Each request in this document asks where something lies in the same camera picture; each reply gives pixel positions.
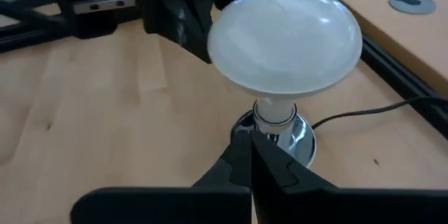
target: black metal frame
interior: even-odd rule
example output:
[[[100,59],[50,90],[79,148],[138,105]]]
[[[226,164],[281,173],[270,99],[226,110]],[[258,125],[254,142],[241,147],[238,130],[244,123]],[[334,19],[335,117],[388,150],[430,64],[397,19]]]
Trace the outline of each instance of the black metal frame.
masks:
[[[20,6],[34,8],[51,4],[54,0],[18,0]],[[114,11],[118,23],[139,19],[140,11],[136,7],[123,8]],[[8,27],[0,27],[0,53],[8,52],[26,46],[54,41],[70,36],[69,31],[59,34],[49,34],[27,24],[19,23]],[[403,99],[417,96],[439,96],[428,84],[415,76],[409,69],[395,60],[372,39],[363,37],[363,54],[361,59],[383,78]],[[413,104],[415,111],[421,114],[435,129],[448,139],[448,107]]]

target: chrome base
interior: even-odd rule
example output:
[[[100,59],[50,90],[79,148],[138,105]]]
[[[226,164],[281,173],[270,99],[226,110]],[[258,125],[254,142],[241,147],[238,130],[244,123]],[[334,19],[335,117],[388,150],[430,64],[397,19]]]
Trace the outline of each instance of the chrome base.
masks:
[[[232,128],[231,139],[239,131],[258,130],[266,134],[267,138],[274,141],[278,147],[295,158],[301,165],[309,167],[316,154],[316,136],[311,125],[294,108],[293,115],[288,122],[270,124],[263,121],[256,113],[256,103],[253,110],[246,112]],[[266,125],[271,125],[271,130],[266,132]]]

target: wooden tabletop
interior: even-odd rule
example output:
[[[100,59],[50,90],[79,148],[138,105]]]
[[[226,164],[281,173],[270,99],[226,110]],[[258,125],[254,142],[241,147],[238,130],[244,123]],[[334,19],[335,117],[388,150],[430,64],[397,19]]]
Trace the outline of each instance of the wooden tabletop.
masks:
[[[343,0],[363,33],[438,92],[448,95],[448,0],[429,15],[400,13],[388,0]]]
[[[254,98],[140,20],[0,57],[0,223],[68,223],[104,186],[191,186]],[[359,62],[297,101],[311,123],[401,98]],[[412,108],[320,126],[311,169],[341,187],[448,188],[448,141]]]

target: power cord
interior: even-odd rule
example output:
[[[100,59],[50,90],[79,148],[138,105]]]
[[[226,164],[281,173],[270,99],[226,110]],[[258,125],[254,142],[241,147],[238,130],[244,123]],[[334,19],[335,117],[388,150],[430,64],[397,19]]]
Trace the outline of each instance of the power cord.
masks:
[[[374,108],[374,109],[368,109],[368,110],[363,110],[363,111],[353,111],[353,112],[347,112],[347,113],[341,113],[338,115],[332,115],[328,118],[322,119],[316,123],[313,124],[312,128],[313,130],[315,130],[317,127],[321,126],[322,124],[328,122],[329,120],[333,120],[336,118],[342,118],[342,117],[347,117],[347,116],[362,116],[362,115],[372,115],[372,114],[376,114],[376,113],[383,113],[383,112],[387,112],[387,111],[391,111],[393,109],[398,109],[401,106],[404,105],[408,105],[408,104],[413,104],[414,102],[430,102],[430,103],[440,103],[443,105],[447,105],[448,104],[448,99],[444,99],[444,98],[439,98],[439,97],[413,97],[411,99],[407,99],[404,101],[400,101],[396,104],[392,104],[389,106],[385,106],[382,108]]]

